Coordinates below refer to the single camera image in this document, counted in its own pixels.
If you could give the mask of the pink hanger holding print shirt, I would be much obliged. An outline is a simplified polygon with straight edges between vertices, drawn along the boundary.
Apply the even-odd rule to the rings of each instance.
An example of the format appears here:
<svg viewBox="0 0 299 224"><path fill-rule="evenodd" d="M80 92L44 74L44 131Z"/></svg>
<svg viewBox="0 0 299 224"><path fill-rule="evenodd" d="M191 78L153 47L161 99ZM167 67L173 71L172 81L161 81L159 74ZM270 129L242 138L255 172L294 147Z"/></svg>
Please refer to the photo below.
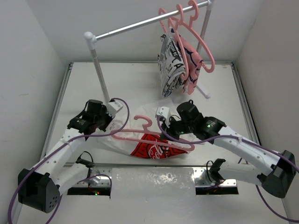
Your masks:
<svg viewBox="0 0 299 224"><path fill-rule="evenodd" d="M184 22L184 12L183 12L183 8L182 8L181 4L177 4L176 8L177 8L177 10L179 12L179 15L180 15L180 18L176 21L176 23L174 23L175 17L171 16L171 17L169 17L167 19L168 28L166 28L166 26L164 25L164 23L162 21L160 21L160 24L161 24L161 26L163 28L163 31L165 33L170 32L171 29L173 29L174 32L175 32L175 37L176 37L176 39L178 41L178 45L180 47L181 56L183 58L184 65L185 65L185 73L181 74L181 79L183 81L185 81L185 80L187 80L187 78L189 76L189 66L188 66L188 63L187 63L187 58L186 58L184 46L182 44L181 37L180 37L180 35L178 33L178 26L182 25L183 22Z"/></svg>

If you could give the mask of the black white print shirt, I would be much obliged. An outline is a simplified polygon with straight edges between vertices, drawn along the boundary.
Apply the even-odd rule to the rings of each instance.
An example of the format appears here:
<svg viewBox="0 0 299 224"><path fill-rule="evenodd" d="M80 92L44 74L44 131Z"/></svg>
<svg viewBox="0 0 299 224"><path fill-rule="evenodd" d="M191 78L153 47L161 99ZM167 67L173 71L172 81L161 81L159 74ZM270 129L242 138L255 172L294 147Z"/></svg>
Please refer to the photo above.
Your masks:
<svg viewBox="0 0 299 224"><path fill-rule="evenodd" d="M160 36L162 45L157 61L163 98L169 97L175 89L182 89L184 85L181 75L186 72L185 63L174 37L174 29Z"/></svg>

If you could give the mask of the white red print t-shirt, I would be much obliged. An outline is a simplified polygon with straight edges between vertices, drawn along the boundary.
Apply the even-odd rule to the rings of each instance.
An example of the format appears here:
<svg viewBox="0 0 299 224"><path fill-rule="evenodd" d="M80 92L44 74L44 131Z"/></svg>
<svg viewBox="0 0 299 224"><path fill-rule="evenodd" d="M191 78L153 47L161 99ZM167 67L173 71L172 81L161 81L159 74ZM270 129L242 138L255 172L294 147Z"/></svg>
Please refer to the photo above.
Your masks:
<svg viewBox="0 0 299 224"><path fill-rule="evenodd" d="M139 107L133 108L130 110L130 116L127 124L124 129L138 129L142 130L142 124L145 124L146 121L143 119L134 120L134 116L136 115L144 115L152 120L152 126L148 127L148 129L152 132L159 132L159 128L157 127L157 120L155 118L156 110L158 107L166 106L170 109L171 113L174 113L175 105L170 99L163 99L151 104L141 105ZM117 135L122 137L143 139L143 140L161 140L160 136L143 136L142 133L123 133L118 132ZM170 144L178 145L181 147L189 148L190 146L187 144L181 144L178 142L173 142L170 140L164 140ZM94 140L93 146L98 149L104 149L107 151L112 151L128 156L133 156L137 158L150 159L150 160L159 160L166 159L173 156L179 156L183 154L189 154L190 152L186 152L180 149L171 148L171 147L163 147L159 145L128 141L128 140L118 140L113 138L112 136L100 137Z"/></svg>

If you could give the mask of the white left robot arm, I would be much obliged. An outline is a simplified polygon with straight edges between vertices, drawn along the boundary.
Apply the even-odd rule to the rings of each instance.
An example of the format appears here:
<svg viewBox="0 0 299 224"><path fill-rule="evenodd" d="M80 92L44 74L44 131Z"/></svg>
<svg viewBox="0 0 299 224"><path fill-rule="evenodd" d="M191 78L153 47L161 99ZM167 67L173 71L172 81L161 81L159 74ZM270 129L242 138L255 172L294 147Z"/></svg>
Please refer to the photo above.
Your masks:
<svg viewBox="0 0 299 224"><path fill-rule="evenodd" d="M90 176L92 161L78 159L63 171L70 157L84 145L95 131L103 131L115 118L122 105L116 99L107 104L90 99L84 109L73 117L56 145L31 169L23 169L18 175L16 195L18 202L49 213L60 201L64 192L81 180Z"/></svg>

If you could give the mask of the pink print shirt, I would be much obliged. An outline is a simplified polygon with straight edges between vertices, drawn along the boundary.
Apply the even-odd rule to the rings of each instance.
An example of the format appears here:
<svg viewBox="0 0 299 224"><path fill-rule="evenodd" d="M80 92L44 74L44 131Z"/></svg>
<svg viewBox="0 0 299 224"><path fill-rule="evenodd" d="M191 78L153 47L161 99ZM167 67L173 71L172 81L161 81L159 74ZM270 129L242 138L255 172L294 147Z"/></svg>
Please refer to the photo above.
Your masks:
<svg viewBox="0 0 299 224"><path fill-rule="evenodd" d="M188 78L185 80L183 90L188 95L191 95L197 86L203 59L188 41L186 41L183 37L180 38L185 50L188 64Z"/></svg>

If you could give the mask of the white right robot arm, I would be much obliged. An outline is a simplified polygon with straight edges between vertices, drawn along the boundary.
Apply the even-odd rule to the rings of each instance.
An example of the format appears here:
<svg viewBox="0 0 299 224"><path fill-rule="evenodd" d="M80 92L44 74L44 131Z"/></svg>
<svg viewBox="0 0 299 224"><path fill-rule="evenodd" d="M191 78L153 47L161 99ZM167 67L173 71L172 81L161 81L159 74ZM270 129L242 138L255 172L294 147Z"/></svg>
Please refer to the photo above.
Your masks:
<svg viewBox="0 0 299 224"><path fill-rule="evenodd" d="M210 181L219 183L226 179L236 179L261 186L277 198L286 197L299 171L292 152L284 150L280 153L250 141L223 121L202 115L192 100L181 103L177 112L179 120L172 117L168 107L157 108L156 119L162 137L186 144L187 141L179 137L193 134L198 138L198 144L210 143L247 161L246 164L231 164L225 159L216 159L207 171Z"/></svg>

